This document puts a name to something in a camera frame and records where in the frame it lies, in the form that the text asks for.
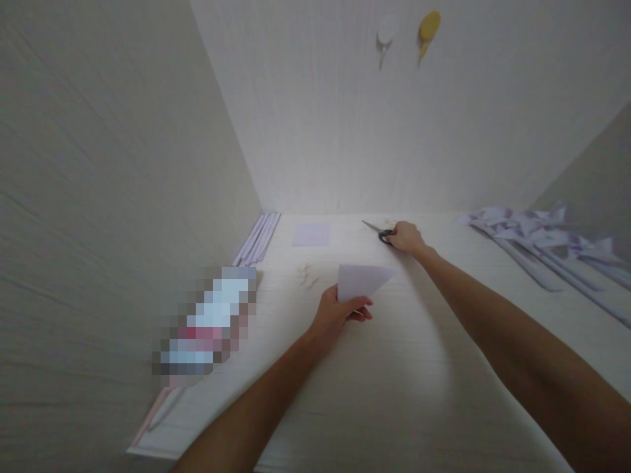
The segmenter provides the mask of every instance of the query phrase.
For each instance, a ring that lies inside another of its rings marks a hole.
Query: scissor handle
[[[386,237],[389,237],[392,234],[392,230],[384,230],[383,232],[379,232],[379,240],[383,241],[385,244],[389,244],[390,246],[392,246],[392,243],[390,243],[388,240],[386,240]]]

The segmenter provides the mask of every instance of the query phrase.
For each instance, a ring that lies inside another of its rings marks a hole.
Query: white wall
[[[123,469],[158,316],[260,203],[188,3],[10,0],[0,33],[0,470]]]
[[[626,0],[191,4],[266,209],[525,208],[631,99]]]
[[[631,103],[585,148],[533,204],[562,200],[573,231],[613,237],[614,251],[631,261]]]

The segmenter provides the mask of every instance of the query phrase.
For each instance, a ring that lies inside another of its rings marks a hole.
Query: forearm
[[[503,384],[577,471],[631,461],[631,406],[517,306],[441,258],[412,252]]]
[[[283,414],[321,359],[299,338],[274,365],[191,444],[174,472],[252,472]]]

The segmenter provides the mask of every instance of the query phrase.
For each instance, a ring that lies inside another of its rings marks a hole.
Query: hand
[[[407,252],[427,247],[416,225],[406,221],[397,222],[392,230],[392,235],[388,236],[387,240],[395,248]]]
[[[366,296],[337,302],[337,284],[331,286],[322,293],[314,321],[305,336],[316,342],[323,355],[329,353],[340,338],[346,321],[364,322],[373,318],[366,305],[373,305]]]

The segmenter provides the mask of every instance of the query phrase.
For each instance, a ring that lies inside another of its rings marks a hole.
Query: paper sheet
[[[291,246],[328,246],[328,223],[299,223]]]
[[[398,273],[389,266],[340,265],[337,271],[337,300],[346,302],[358,296],[372,296]]]

